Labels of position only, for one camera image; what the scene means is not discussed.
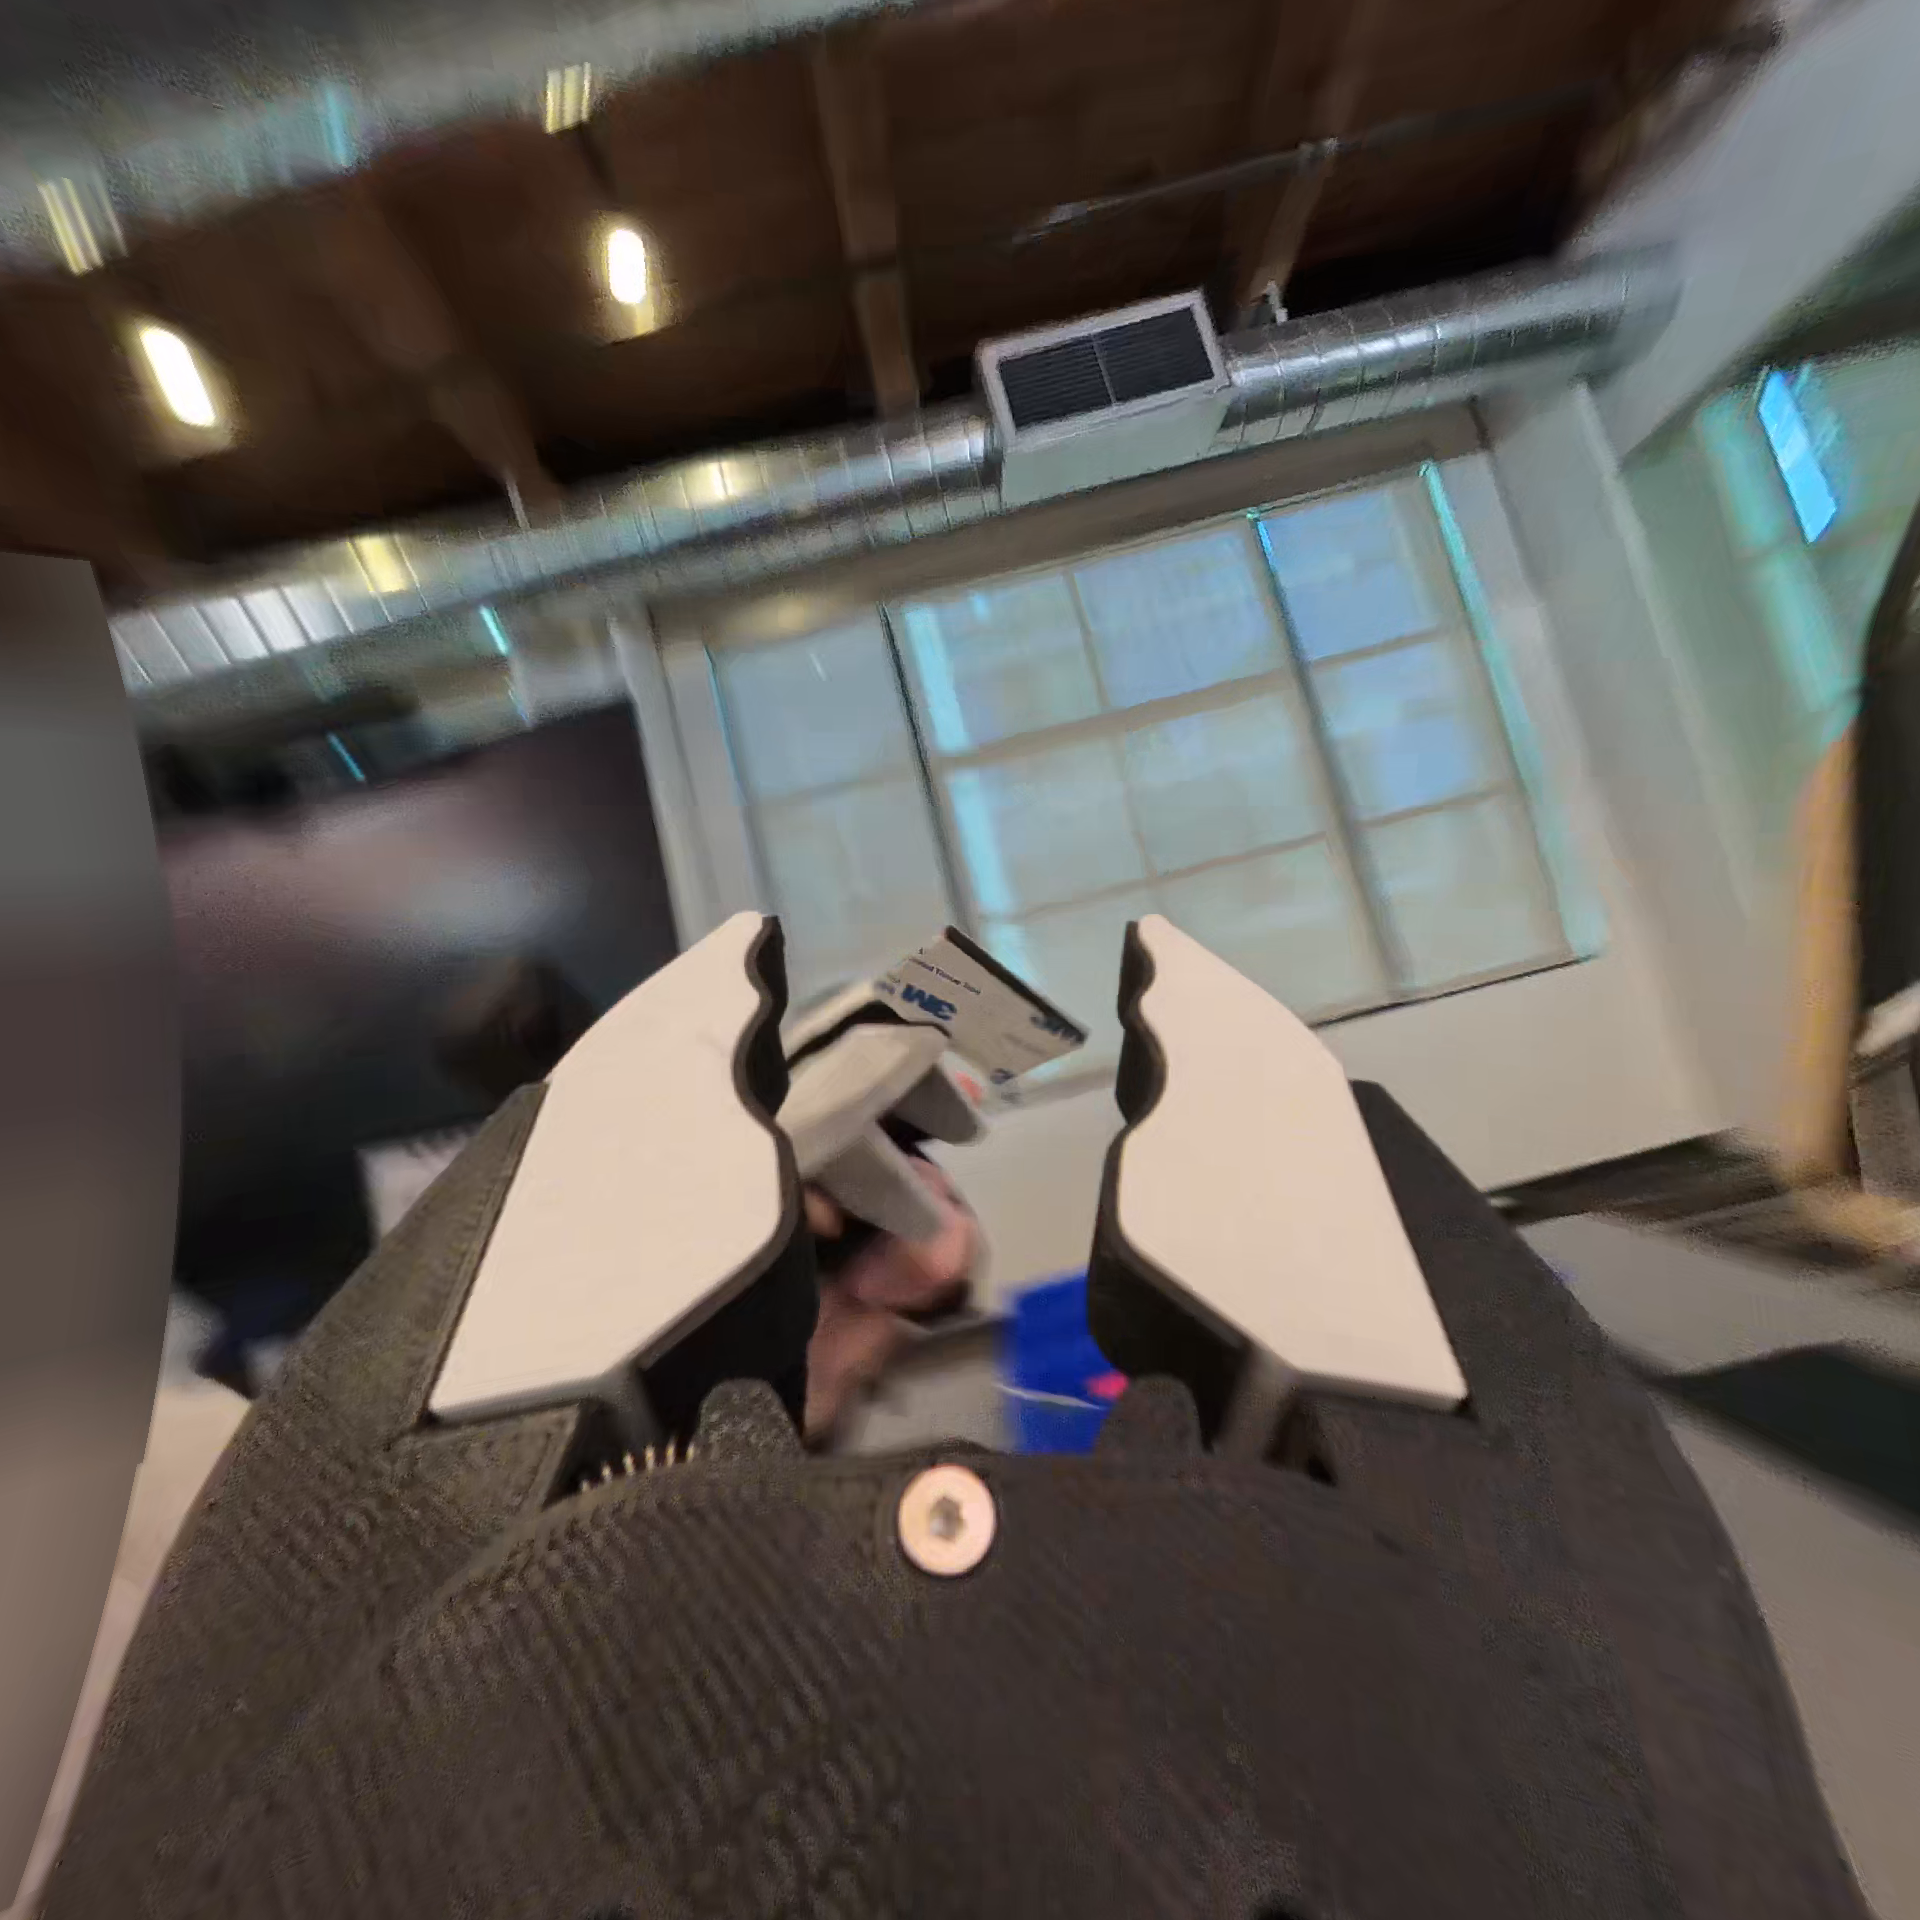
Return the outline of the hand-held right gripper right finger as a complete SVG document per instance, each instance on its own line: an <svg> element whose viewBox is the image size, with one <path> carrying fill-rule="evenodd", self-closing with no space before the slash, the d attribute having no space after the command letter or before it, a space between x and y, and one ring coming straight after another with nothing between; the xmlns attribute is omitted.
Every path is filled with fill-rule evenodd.
<svg viewBox="0 0 1920 1920"><path fill-rule="evenodd" d="M1121 937L1119 1129L1088 1323L1191 1391L1216 1449L1315 1395L1457 1413L1470 1384L1335 1053L1165 917Z"/></svg>

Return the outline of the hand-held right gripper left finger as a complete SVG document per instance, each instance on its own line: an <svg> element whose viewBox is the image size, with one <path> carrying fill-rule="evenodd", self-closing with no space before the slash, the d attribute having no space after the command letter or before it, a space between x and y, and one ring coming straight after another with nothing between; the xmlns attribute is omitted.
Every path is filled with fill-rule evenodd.
<svg viewBox="0 0 1920 1920"><path fill-rule="evenodd" d="M817 1323L779 1021L784 935L742 912L600 1015L545 1076L424 1407L598 1406L688 1433L756 1377L798 1423Z"/></svg>

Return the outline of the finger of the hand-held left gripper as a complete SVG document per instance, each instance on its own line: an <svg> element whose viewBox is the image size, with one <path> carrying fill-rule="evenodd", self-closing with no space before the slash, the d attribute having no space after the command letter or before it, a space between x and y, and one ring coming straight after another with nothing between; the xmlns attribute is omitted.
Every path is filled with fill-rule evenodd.
<svg viewBox="0 0 1920 1920"><path fill-rule="evenodd" d="M878 972L878 996L902 1020L945 1033L948 1051L991 1112L1023 1102L1035 1075L1088 1047L1084 1023L960 928L943 928Z"/></svg>
<svg viewBox="0 0 1920 1920"><path fill-rule="evenodd" d="M799 1180L897 1240L934 1240L943 1204L889 1133L968 1144L985 1132L973 1084L948 1068L945 1025L897 1001L813 1001L781 1035L781 1129Z"/></svg>

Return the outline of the white desk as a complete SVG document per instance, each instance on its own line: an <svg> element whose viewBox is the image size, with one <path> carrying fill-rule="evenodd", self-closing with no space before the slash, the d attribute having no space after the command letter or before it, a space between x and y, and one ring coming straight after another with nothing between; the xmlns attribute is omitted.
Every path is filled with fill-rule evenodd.
<svg viewBox="0 0 1920 1920"><path fill-rule="evenodd" d="M1916 1291L1877 1271L1619 1215L1519 1233L1654 1376L1811 1349L1916 1376ZM1703 1411L1663 1399L1663 1419L1749 1572L1865 1899L1916 1918L1916 1521Z"/></svg>

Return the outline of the person's left hand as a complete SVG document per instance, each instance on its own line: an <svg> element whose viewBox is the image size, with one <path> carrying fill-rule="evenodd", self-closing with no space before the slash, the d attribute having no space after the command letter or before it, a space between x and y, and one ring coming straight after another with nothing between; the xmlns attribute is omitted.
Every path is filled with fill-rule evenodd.
<svg viewBox="0 0 1920 1920"><path fill-rule="evenodd" d="M972 1204L931 1159L913 1171L933 1197L937 1230L900 1238L844 1211L820 1187L804 1191L820 1305L807 1343L801 1438L824 1452L885 1380L913 1327L968 1305L985 1238Z"/></svg>

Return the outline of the blue plastic bin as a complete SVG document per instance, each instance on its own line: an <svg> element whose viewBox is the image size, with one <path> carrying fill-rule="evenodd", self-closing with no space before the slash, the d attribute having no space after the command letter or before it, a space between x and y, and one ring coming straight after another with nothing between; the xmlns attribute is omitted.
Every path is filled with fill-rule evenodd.
<svg viewBox="0 0 1920 1920"><path fill-rule="evenodd" d="M1084 1456L1119 1401L1126 1376L1097 1345L1088 1271L1035 1280L1007 1295L996 1384L1003 1444L1019 1456Z"/></svg>

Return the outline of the large paned window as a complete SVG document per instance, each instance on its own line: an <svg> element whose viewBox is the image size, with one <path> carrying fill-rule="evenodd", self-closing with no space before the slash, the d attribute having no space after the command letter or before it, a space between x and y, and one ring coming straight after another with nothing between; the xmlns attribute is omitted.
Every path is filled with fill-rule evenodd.
<svg viewBox="0 0 1920 1920"><path fill-rule="evenodd" d="M958 926L1102 1033L1163 915L1337 1021L1596 941L1441 463L705 657L799 993Z"/></svg>

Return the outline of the large dark screen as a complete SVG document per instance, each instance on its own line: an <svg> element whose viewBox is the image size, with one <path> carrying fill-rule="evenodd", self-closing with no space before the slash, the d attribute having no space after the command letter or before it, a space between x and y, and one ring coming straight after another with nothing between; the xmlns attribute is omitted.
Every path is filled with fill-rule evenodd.
<svg viewBox="0 0 1920 1920"><path fill-rule="evenodd" d="M176 1288L251 1391L372 1252L375 1163L430 1173L678 950L627 703L454 751L151 758L176 921Z"/></svg>

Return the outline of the white air vent box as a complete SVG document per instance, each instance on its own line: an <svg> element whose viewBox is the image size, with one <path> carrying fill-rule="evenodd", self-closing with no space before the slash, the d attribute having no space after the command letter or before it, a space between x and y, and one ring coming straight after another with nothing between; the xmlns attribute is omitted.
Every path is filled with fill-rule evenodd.
<svg viewBox="0 0 1920 1920"><path fill-rule="evenodd" d="M973 366L1005 509L1193 463L1231 399L1199 291L1003 335Z"/></svg>

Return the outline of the oval ceiling light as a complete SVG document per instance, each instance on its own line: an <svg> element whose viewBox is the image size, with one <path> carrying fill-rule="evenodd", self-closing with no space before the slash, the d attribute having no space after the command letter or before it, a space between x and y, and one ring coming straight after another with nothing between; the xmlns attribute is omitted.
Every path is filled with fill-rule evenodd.
<svg viewBox="0 0 1920 1920"><path fill-rule="evenodd" d="M670 292L656 240L636 220L598 222L591 240L598 328L611 343L643 339L670 317Z"/></svg>
<svg viewBox="0 0 1920 1920"><path fill-rule="evenodd" d="M127 364L160 443L207 453L232 440L235 399L223 371L177 325L134 311L123 321Z"/></svg>

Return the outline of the silver ceiling air duct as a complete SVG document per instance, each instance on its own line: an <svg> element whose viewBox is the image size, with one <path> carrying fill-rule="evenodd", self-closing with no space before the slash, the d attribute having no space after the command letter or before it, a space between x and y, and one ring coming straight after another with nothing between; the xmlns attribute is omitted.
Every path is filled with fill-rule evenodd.
<svg viewBox="0 0 1920 1920"><path fill-rule="evenodd" d="M1160 472L1422 415L1516 389L1604 376L1677 305L1665 246L1447 278L1216 335L1197 294L988 343L975 396L891 423L766 440L581 486L532 531L415 521L276 556L254 574L108 615L127 689L211 680L605 575L684 585L777 577L822 559ZM1111 335L1182 321L1213 376L1023 425L1001 375L1093 371Z"/></svg>

